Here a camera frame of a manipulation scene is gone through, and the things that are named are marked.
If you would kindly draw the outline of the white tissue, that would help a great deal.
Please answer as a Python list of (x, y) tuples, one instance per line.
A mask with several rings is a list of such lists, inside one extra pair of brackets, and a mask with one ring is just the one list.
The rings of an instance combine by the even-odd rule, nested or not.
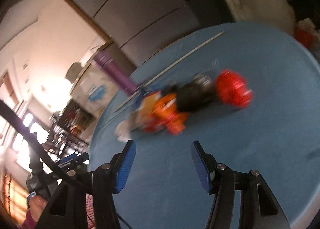
[(130, 135), (131, 128), (132, 128), (132, 124), (129, 120), (121, 121), (117, 125), (114, 131), (117, 141), (122, 143), (127, 143), (127, 141), (131, 140), (131, 135)]

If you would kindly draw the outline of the red plastic bag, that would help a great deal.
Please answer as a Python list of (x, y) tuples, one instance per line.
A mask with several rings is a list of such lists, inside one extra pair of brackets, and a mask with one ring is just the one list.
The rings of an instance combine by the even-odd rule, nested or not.
[(253, 97), (246, 80), (239, 73), (228, 69), (222, 70), (216, 78), (215, 89), (223, 104), (237, 108), (248, 107)]

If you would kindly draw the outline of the black plastic bag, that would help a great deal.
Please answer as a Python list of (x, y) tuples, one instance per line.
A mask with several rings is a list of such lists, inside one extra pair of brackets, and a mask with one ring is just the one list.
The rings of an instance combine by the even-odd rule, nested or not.
[(182, 113), (195, 113), (219, 100), (213, 80), (205, 74), (195, 74), (193, 80), (183, 86), (171, 83), (161, 90), (161, 95), (175, 94), (176, 108)]

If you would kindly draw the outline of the orange plastic bag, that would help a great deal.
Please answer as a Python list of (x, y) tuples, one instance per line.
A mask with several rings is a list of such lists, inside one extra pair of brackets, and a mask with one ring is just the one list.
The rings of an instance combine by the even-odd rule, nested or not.
[(162, 96), (160, 91), (145, 96), (136, 118), (138, 128), (150, 133), (166, 128), (173, 135), (180, 134), (189, 113), (178, 111), (176, 99), (176, 93)]

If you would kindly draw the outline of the red mesh trash basket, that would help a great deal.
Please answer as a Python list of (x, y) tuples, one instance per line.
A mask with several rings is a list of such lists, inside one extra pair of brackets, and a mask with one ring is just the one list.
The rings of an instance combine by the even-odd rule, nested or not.
[(94, 218), (94, 208), (93, 208), (93, 197), (89, 194), (86, 194), (86, 214), (87, 214), (87, 223), (88, 228), (96, 228), (95, 218)]

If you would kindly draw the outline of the white chest freezer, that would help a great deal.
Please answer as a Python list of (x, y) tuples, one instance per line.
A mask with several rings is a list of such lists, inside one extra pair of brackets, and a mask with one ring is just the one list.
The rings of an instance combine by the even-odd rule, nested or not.
[(94, 61), (95, 55), (109, 48), (111, 44), (111, 42), (105, 43), (93, 53), (70, 90), (71, 99), (96, 119), (100, 117), (119, 90), (114, 81)]

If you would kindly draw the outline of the white rice cooker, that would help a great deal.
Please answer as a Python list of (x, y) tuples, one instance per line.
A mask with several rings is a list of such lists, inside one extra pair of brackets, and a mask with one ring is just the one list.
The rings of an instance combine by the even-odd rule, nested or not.
[(67, 79), (70, 83), (74, 83), (77, 79), (78, 75), (82, 70), (82, 66), (80, 62), (74, 62), (66, 72), (65, 79)]

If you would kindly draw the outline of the purple thermos bottle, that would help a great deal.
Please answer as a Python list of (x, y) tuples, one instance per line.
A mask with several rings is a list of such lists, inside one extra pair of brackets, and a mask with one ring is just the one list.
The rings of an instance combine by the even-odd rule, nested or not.
[(98, 51), (93, 57), (93, 61), (127, 95), (131, 96), (135, 93), (137, 85), (133, 83), (110, 56), (103, 51)]

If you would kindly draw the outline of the white thin stick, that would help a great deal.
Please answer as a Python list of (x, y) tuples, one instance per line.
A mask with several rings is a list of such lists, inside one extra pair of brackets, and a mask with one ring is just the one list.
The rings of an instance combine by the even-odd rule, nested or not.
[(188, 58), (190, 55), (192, 55), (193, 53), (195, 53), (197, 50), (199, 50), (200, 48), (204, 47), (205, 45), (209, 44), (210, 42), (212, 42), (213, 40), (219, 38), (220, 36), (224, 35), (226, 32), (225, 31), (221, 31), (220, 33), (214, 35), (213, 37), (211, 37), (210, 39), (204, 41), (203, 43), (201, 43), (200, 45), (198, 45), (197, 47), (195, 47), (194, 49), (190, 50), (188, 53), (186, 53), (185, 55), (183, 55), (181, 58), (177, 59), (176, 61), (174, 61), (174, 63), (170, 64), (169, 66), (167, 66), (164, 70), (162, 70), (159, 74), (157, 74), (156, 76), (154, 76), (152, 79), (150, 79), (149, 81), (147, 81), (146, 83), (144, 83), (143, 85), (141, 85), (131, 96), (129, 96), (121, 105), (119, 105), (117, 107), (117, 109), (114, 111), (115, 113), (118, 112), (122, 107), (124, 107), (128, 102), (130, 102), (136, 95), (138, 95), (139, 93), (139, 89), (141, 88), (146, 88), (147, 86), (149, 86), (151, 83), (153, 83), (154, 81), (156, 81), (157, 79), (159, 79), (161, 76), (163, 76), (166, 72), (168, 72), (169, 70), (171, 70), (173, 67), (175, 67), (176, 65), (178, 65), (180, 62), (182, 62), (183, 60), (185, 60), (186, 58)]

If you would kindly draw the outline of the grey cabinet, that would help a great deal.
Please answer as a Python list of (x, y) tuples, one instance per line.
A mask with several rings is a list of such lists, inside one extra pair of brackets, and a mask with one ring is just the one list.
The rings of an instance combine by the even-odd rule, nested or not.
[(185, 0), (71, 0), (136, 66), (200, 23)]

